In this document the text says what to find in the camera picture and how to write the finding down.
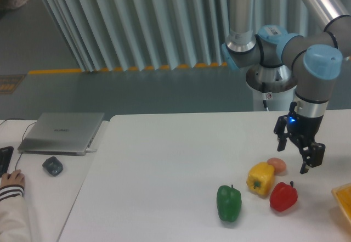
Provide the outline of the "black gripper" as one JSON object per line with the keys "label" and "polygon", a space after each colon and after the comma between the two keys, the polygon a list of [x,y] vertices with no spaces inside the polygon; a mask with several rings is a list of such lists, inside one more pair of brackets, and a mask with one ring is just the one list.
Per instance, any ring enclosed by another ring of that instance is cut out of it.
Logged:
{"label": "black gripper", "polygon": [[305,174],[310,168],[320,166],[324,158],[326,146],[315,141],[324,116],[306,117],[296,109],[297,102],[291,102],[288,115],[278,117],[274,134],[278,140],[277,151],[285,150],[288,137],[297,146],[303,160],[300,174]]}

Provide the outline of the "white striped sleeve forearm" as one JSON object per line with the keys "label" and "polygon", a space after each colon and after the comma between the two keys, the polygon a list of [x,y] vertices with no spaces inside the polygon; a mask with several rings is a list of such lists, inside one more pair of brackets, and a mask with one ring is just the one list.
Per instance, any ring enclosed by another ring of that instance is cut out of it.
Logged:
{"label": "white striped sleeve forearm", "polygon": [[32,241],[24,188],[1,188],[1,241]]}

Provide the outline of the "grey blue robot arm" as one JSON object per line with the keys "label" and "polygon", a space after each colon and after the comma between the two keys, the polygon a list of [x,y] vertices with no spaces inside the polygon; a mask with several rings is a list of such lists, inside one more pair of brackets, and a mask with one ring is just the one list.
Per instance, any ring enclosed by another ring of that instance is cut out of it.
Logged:
{"label": "grey blue robot arm", "polygon": [[315,141],[344,58],[350,56],[350,15],[340,0],[302,0],[322,32],[303,37],[277,25],[253,33],[254,0],[227,0],[229,34],[222,52],[231,69],[249,67],[246,82],[263,95],[292,91],[276,122],[278,151],[299,150],[300,172],[320,166],[325,146]]}

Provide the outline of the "person's hand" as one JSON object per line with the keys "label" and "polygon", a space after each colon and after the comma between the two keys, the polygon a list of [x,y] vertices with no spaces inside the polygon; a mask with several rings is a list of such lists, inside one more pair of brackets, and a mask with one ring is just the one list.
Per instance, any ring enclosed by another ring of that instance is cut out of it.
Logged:
{"label": "person's hand", "polygon": [[1,178],[1,200],[23,196],[25,190],[25,176],[21,170],[5,173]]}

